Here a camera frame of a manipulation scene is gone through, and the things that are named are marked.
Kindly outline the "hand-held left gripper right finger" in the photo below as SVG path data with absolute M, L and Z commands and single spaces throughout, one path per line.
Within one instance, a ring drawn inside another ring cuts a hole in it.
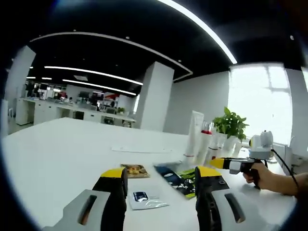
M 278 231 L 241 192 L 229 188 L 215 169 L 195 168 L 196 212 L 201 231 Z

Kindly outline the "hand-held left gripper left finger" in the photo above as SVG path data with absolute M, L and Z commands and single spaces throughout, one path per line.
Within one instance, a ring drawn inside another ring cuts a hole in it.
M 84 190 L 63 209 L 62 218 L 44 231 L 122 231 L 127 210 L 126 167 L 100 175 L 92 190 Z

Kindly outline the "person's right hand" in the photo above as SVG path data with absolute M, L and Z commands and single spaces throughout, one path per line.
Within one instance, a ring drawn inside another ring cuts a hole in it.
M 259 180 L 256 185 L 263 190 L 278 192 L 275 183 L 275 174 L 273 174 L 263 163 L 254 163 L 251 171 L 256 170 L 259 174 Z

